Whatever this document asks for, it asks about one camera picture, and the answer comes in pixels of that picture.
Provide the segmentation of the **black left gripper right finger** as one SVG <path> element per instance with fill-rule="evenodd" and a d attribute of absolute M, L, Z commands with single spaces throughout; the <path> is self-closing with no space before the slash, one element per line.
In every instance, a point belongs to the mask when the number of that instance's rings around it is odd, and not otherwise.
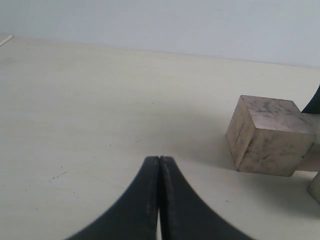
<path fill-rule="evenodd" d="M 175 159 L 161 156 L 158 208 L 163 240 L 250 240 L 193 190 Z"/>

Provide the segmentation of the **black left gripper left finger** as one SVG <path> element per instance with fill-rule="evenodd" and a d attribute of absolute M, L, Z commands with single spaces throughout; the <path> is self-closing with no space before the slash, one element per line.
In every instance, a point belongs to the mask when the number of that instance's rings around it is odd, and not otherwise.
<path fill-rule="evenodd" d="M 70 240 L 155 240 L 160 158 L 148 156 L 120 198 Z"/>

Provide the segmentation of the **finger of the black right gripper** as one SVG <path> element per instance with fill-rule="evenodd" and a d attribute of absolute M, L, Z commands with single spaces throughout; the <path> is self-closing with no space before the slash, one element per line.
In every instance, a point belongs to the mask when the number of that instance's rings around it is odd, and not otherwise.
<path fill-rule="evenodd" d="M 320 114 L 320 86 L 315 92 L 312 99 L 306 105 L 306 107 L 302 110 L 304 114 Z"/>

